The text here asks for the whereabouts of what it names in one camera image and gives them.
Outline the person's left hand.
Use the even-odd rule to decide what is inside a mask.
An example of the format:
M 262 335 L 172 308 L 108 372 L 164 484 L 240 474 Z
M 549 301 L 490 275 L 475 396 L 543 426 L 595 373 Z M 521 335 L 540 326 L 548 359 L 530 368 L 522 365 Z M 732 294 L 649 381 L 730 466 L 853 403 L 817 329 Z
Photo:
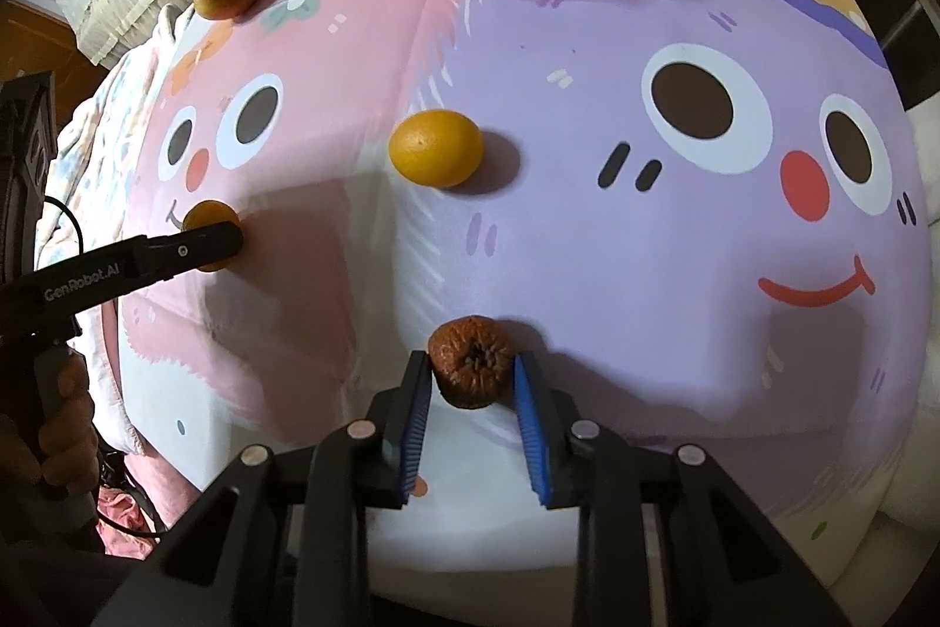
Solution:
M 58 409 L 38 430 L 42 458 L 36 458 L 21 438 L 16 423 L 2 411 L 2 495 L 45 481 L 76 497 L 96 490 L 99 483 L 99 439 L 92 419 L 85 357 L 70 350 L 59 366 Z

